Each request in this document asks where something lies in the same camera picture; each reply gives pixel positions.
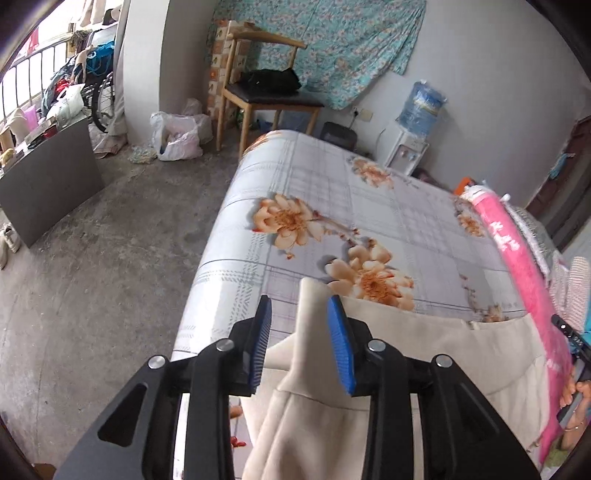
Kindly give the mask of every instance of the metal screw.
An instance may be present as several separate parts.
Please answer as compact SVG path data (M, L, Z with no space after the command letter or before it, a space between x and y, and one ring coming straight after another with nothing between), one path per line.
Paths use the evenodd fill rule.
M234 348L234 342L232 342L229 338L222 338L216 343L216 348L220 352L229 352Z
M383 352L384 350L386 350L386 344L383 343L383 341L381 340L374 339L369 341L368 348L372 352Z
M435 363L441 368L450 368L453 365L453 360L447 355L437 355L435 357Z
M162 355L154 355L150 360L148 360L148 366L152 370L162 368L165 363L166 359Z

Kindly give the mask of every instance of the black bag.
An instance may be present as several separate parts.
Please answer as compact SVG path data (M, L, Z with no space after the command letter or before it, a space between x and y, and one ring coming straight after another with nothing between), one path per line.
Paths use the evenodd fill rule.
M283 71L263 69L244 72L238 83L252 92L279 95L292 95L301 87L300 79L293 69Z

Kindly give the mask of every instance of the blue floral cloth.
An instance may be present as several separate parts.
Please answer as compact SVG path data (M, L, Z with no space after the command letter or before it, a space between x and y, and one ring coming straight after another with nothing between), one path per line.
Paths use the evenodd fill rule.
M214 22L252 21L302 40L294 70L326 106L350 105L387 70L404 74L423 23L426 0L220 0ZM209 44L213 44L215 25ZM289 47L253 44L250 68L283 69Z

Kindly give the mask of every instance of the bracelet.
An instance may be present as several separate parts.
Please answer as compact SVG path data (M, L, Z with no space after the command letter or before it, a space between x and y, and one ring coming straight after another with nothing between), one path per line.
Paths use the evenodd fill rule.
M583 420L581 423L579 423L576 427L572 427L571 429L564 429L565 432L573 432L575 430L579 430L581 428L581 425L583 425L585 423L585 421Z

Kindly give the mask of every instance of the shoe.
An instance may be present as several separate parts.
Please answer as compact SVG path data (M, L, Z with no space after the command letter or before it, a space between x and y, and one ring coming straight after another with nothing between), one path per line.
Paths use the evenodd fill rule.
M6 267L8 261L8 244L4 240L4 236L0 235L0 270Z
M18 233L10 223L5 223L4 227L0 231L0 236L4 238L4 241L8 245L10 251L15 254L18 252L18 249L21 247L21 237L18 236Z

